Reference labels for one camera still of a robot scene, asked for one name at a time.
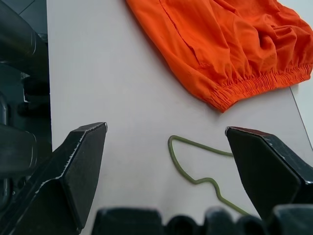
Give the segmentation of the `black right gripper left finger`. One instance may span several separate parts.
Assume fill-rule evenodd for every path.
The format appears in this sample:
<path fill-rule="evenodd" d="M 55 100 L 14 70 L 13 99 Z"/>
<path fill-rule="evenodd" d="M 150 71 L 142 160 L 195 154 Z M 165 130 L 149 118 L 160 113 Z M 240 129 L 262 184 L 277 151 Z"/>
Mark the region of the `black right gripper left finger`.
<path fill-rule="evenodd" d="M 106 122 L 72 130 L 0 215 L 0 235 L 80 235 L 97 189 Z"/>

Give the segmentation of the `orange shirt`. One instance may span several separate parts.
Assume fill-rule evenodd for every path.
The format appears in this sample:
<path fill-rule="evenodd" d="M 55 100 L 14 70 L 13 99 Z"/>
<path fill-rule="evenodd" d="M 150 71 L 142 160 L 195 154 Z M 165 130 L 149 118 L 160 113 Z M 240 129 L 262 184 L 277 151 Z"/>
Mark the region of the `orange shirt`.
<path fill-rule="evenodd" d="M 225 112 L 310 79 L 313 29 L 278 0 L 126 0 L 184 88 Z"/>

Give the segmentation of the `dark rounded shape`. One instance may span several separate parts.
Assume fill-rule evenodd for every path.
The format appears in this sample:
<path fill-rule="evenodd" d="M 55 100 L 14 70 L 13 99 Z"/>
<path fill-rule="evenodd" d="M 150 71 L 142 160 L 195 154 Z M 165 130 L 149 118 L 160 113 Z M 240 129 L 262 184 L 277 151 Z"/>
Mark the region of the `dark rounded shape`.
<path fill-rule="evenodd" d="M 0 64 L 25 74 L 23 90 L 48 96 L 48 48 L 37 32 L 0 1 Z M 30 176 L 38 161 L 36 137 L 8 125 L 8 105 L 0 93 L 0 220 L 13 201 L 13 179 Z"/>

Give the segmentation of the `green wire hanger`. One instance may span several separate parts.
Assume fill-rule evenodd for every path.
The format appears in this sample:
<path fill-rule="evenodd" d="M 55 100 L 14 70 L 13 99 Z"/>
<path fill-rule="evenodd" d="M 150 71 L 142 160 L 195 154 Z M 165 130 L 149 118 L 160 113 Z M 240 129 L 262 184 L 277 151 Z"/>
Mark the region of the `green wire hanger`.
<path fill-rule="evenodd" d="M 221 156 L 225 156 L 225 157 L 232 157 L 233 158 L 233 154 L 231 152 L 225 152 L 225 151 L 221 151 L 215 148 L 212 148 L 210 146 L 206 146 L 204 144 L 198 143 L 198 142 L 194 142 L 191 141 L 189 139 L 177 136 L 177 135 L 171 135 L 167 141 L 167 145 L 168 145 L 168 150 L 169 150 L 169 155 L 170 158 L 174 164 L 174 167 L 176 168 L 177 172 L 185 179 L 187 180 L 189 183 L 193 184 L 193 185 L 200 185 L 200 184 L 211 184 L 215 190 L 215 194 L 217 199 L 222 202 L 223 204 L 225 204 L 226 206 L 228 206 L 229 208 L 233 209 L 234 211 L 238 212 L 241 215 L 249 215 L 248 212 L 244 211 L 243 209 L 241 209 L 240 207 L 236 206 L 235 204 L 231 203 L 230 201 L 226 200 L 220 191 L 220 187 L 218 185 L 218 183 L 211 177 L 204 177 L 204 178 L 200 178 L 200 179 L 194 179 L 192 178 L 179 164 L 177 157 L 175 155 L 174 152 L 174 148 L 173 148 L 173 141 L 179 141 L 200 149 L 204 149 L 206 151 L 221 155 Z"/>

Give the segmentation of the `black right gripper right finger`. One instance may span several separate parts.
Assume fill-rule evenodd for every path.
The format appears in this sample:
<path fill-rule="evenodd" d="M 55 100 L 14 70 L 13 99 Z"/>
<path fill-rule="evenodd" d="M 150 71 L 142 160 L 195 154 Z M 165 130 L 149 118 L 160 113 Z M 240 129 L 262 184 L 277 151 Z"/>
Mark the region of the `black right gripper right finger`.
<path fill-rule="evenodd" d="M 313 167 L 273 134 L 227 127 L 244 189 L 262 219 L 277 205 L 313 204 Z"/>

